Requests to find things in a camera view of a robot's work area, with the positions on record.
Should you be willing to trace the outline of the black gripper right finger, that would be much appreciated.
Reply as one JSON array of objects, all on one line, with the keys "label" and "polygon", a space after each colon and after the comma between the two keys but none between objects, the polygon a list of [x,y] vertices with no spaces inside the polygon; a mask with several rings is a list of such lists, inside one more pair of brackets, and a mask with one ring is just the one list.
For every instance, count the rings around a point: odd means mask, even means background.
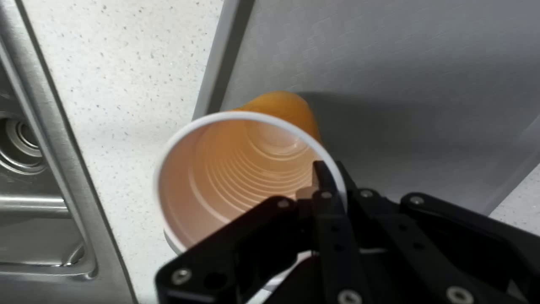
[{"label": "black gripper right finger", "polygon": [[408,304],[540,304],[540,236],[422,192],[346,193],[356,241],[388,258]]}]

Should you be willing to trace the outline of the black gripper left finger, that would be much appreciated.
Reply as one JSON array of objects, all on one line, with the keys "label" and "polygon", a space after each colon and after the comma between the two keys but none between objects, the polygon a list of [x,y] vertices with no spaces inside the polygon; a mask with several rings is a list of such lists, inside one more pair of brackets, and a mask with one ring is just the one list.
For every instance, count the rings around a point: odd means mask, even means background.
[{"label": "black gripper left finger", "polygon": [[158,268],[158,304],[246,304],[275,275],[263,304],[315,304],[310,248],[312,204],[271,195]]}]

